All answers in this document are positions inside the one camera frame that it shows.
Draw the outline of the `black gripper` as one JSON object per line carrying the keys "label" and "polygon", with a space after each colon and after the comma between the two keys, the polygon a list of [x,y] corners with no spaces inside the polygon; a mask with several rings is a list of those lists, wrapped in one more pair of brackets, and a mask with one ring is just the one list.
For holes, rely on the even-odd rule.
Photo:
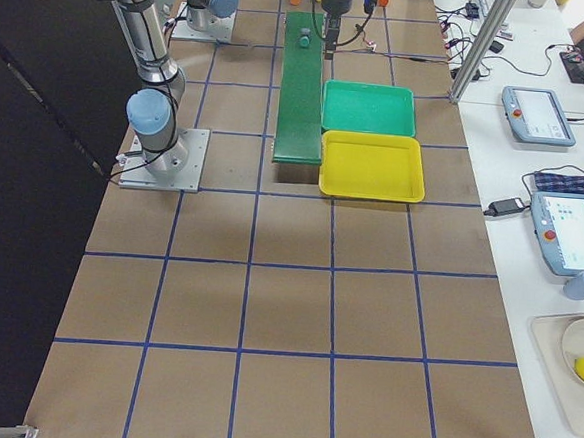
{"label": "black gripper", "polygon": [[341,27],[341,17],[351,8],[352,0],[321,0],[325,11],[324,35],[337,37]]}

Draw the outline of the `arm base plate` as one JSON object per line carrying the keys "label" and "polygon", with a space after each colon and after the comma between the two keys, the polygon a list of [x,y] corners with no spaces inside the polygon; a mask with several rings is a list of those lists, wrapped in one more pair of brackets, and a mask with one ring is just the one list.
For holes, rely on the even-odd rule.
{"label": "arm base plate", "polygon": [[178,9],[178,20],[172,30],[172,39],[190,42],[222,43],[231,41],[236,13],[220,18],[206,8],[192,8],[183,1]]}
{"label": "arm base plate", "polygon": [[125,154],[118,185],[128,189],[197,192],[211,131],[188,128],[177,131],[176,145],[145,167],[141,141],[134,135],[131,150],[136,154]]}

